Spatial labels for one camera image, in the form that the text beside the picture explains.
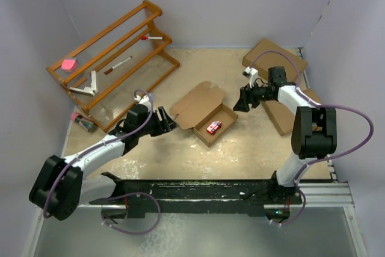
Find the red toy car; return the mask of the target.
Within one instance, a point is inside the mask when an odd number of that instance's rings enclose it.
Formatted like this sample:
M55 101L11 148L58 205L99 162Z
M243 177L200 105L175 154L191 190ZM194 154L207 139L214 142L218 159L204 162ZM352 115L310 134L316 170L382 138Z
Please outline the red toy car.
M222 122L221 121L214 121L212 122L207 128L206 131L211 134L215 135L217 131L222 127Z

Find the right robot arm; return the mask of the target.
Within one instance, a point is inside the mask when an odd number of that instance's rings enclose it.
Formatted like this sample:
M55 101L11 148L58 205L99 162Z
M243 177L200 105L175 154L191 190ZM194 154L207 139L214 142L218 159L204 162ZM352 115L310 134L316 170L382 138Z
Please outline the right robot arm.
M249 83L239 90L239 99L233 111L243 113L256 108L261 102L276 101L294 115L291 135L292 153L276 171L276 184L267 195L273 203L282 203L289 196L287 187L294 187L306 172L311 161L321 159L336 150L336 110L322 108L321 104L302 94L299 86L286 79L284 67L268 69L268 82L257 84L258 71L246 67L242 74Z

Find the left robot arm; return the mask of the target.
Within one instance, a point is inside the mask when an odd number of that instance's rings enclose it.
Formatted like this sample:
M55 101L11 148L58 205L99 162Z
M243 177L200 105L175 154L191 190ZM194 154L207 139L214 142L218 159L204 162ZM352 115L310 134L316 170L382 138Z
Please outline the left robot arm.
M157 137L175 128L177 123L163 107L154 110L136 104L101 141L64 158L50 156L32 186L29 200L43 210L45 218L57 220L68 218L82 203L105 199L117 204L124 196L117 178L106 174L92 181L87 176L128 153L141 137Z

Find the medium folded cardboard box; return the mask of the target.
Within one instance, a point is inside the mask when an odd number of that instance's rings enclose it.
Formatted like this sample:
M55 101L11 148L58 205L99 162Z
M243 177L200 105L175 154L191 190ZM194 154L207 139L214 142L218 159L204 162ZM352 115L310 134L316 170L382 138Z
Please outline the medium folded cardboard box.
M279 135L282 136L292 132L295 115L286 106L276 101L262 102L261 105Z

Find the large folded cardboard box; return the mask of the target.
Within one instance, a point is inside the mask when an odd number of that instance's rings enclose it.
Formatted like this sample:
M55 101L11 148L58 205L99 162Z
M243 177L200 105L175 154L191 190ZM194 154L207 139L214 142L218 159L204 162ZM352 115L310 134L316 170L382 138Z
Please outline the large folded cardboard box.
M295 82L301 89L307 89L304 79L304 71L308 62L302 59L299 48L284 49L268 39L262 39L242 60L242 66L251 66L257 58L253 67L258 70L259 77L268 80L268 69L270 67L282 66L285 68L286 78L289 82Z

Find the small folded cardboard box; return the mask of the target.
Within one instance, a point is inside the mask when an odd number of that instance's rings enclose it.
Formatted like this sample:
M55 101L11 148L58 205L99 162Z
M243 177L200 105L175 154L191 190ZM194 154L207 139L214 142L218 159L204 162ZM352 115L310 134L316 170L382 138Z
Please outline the small folded cardboard box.
M317 96L317 94L312 89L305 90L305 91L303 91L303 93L308 98L311 98L314 102L319 103L319 104L321 103L320 98Z

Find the orange wooden rack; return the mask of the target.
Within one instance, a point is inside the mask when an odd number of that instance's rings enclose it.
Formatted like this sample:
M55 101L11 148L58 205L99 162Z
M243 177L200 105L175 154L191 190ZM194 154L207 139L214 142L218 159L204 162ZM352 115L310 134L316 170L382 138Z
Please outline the orange wooden rack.
M180 66L166 51L172 43L171 37L156 26L155 19L162 14L158 5L144 0L46 68L79 111L104 132L109 131L133 105L132 92L136 89L152 91ZM162 36L163 40L141 40L142 36ZM131 60L110 74L104 74L104 71L130 55ZM78 66L74 72L61 69L65 58L77 60ZM88 83L92 70L97 72L98 94L91 98L71 93L69 87L83 87Z

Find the pink capped green can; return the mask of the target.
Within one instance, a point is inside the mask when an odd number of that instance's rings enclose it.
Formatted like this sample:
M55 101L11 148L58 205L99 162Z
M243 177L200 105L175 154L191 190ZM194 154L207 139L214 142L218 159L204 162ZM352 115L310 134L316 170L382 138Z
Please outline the pink capped green can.
M92 122L90 119L84 117L82 114L79 114L77 112L74 112L70 116L71 121L78 124L80 127L82 127L87 132L93 132L96 129L96 125L94 122Z

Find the brown capped white marker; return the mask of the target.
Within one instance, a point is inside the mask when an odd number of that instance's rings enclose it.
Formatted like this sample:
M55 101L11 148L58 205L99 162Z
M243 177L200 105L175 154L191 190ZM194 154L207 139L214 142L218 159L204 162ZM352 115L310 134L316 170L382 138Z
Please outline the brown capped white marker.
M118 68L122 64L125 64L127 61L129 61L131 59L132 59L132 56L130 55L129 57L125 58L124 60L122 60L119 63L117 63L117 64L113 65L112 67L110 67L108 70L104 71L104 74L105 75L110 74L113 70L115 70L116 68Z

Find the red capped white marker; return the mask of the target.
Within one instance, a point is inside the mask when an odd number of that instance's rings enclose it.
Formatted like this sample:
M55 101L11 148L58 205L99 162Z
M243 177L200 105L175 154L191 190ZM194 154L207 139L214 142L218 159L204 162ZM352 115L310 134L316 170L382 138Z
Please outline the red capped white marker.
M141 40L163 40L162 36L142 36Z

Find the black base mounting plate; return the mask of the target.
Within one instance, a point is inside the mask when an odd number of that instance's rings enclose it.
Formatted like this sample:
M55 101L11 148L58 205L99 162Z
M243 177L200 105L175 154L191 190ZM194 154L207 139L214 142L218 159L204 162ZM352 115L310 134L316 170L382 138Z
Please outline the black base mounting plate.
M112 196L92 201L112 217L143 218L147 213L246 214L288 218L289 205L300 205L299 189L271 179L120 179Z

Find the pink eraser block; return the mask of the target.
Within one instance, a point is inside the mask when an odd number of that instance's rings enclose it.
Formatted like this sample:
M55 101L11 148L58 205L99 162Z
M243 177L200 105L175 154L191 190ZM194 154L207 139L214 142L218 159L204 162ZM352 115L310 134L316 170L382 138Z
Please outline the pink eraser block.
M75 58L65 58L61 63L61 69L65 72L74 72L78 66Z

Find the white angled bracket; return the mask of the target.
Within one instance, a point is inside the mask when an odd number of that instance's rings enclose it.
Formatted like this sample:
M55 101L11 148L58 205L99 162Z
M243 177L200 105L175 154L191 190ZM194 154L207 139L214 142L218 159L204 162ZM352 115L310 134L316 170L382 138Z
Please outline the white angled bracket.
M98 94L97 72L92 70L89 75L89 80L83 87L69 87L71 93L80 94L88 97L95 97Z

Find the aluminium frame rail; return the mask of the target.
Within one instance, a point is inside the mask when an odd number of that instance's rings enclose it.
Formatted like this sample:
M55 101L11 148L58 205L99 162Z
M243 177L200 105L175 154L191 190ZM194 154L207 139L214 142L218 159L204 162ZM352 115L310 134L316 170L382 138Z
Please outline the aluminium frame rail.
M308 183L305 182L298 186L302 203L306 203L309 207L344 207L353 204L353 198L347 184L338 183ZM80 205L92 206L92 202L82 203ZM297 208L300 205L290 205L292 208Z

